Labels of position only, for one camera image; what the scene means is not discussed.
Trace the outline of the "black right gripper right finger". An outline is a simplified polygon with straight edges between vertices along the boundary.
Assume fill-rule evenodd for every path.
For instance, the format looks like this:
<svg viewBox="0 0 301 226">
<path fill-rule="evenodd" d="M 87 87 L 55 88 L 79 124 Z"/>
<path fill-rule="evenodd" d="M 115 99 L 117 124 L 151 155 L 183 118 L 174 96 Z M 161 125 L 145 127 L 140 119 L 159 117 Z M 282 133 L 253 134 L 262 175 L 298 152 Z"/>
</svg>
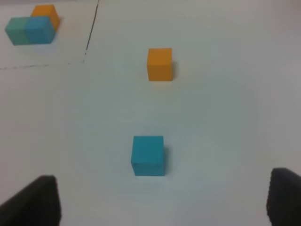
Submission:
<svg viewBox="0 0 301 226">
<path fill-rule="evenodd" d="M 272 170 L 266 210 L 273 226 L 301 224 L 301 177 L 298 174 L 287 168 Z"/>
</svg>

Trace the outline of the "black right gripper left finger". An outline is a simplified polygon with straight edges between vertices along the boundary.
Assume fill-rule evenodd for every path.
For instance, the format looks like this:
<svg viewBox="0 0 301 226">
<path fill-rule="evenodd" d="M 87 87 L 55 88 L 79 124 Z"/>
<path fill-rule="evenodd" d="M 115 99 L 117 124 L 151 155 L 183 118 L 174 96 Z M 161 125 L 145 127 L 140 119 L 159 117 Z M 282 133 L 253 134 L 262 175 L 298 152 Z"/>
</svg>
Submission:
<svg viewBox="0 0 301 226">
<path fill-rule="evenodd" d="M 32 181 L 0 206 L 2 226 L 58 226 L 62 218 L 55 176 Z"/>
</svg>

